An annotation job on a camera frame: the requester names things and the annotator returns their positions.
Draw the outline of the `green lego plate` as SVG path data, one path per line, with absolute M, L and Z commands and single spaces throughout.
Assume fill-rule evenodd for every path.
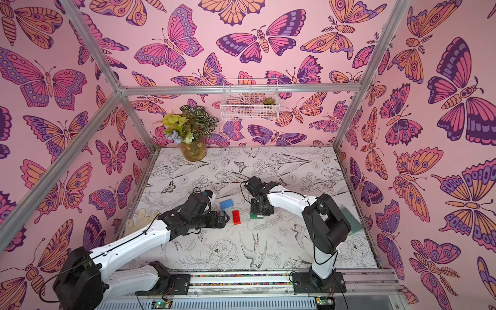
M 259 219 L 263 219 L 263 218 L 264 218 L 264 215 L 250 214 L 250 219 L 259 220 Z

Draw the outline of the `red lego brick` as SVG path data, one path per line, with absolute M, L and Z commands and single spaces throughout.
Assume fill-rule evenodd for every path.
M 235 210 L 232 212 L 232 220 L 233 220 L 233 225 L 238 226 L 241 224 L 241 218 L 240 218 L 240 212 L 239 210 Z

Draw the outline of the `blue lego brick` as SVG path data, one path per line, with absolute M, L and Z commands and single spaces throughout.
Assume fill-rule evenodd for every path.
M 221 210 L 226 210 L 228 208 L 233 207 L 234 206 L 234 202 L 231 199 L 229 199 L 229 200 L 221 201 L 219 203 L 219 205 L 220 205 L 220 209 Z

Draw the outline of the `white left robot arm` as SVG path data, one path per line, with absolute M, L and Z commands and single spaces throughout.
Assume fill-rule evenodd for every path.
M 223 229 L 225 211 L 211 209 L 211 191 L 194 192 L 178 207 L 160 213 L 145 227 L 115 242 L 87 250 L 73 250 L 53 283 L 62 309 L 95 309 L 102 302 L 134 293 L 160 295 L 173 290 L 170 272 L 161 262 L 137 269 L 122 267 L 143 253 L 179 236 L 203 229 Z

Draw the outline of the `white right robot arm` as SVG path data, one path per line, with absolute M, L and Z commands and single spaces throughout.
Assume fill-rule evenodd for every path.
M 289 281 L 295 293 L 325 293 L 340 291 L 344 286 L 335 275 L 338 248 L 351 232 L 351 224 L 327 194 L 308 196 L 286 189 L 278 182 L 263 182 L 251 177 L 244 182 L 251 196 L 251 214 L 270 216 L 280 208 L 301 217 L 313 244 L 313 262 L 309 271 L 293 271 Z

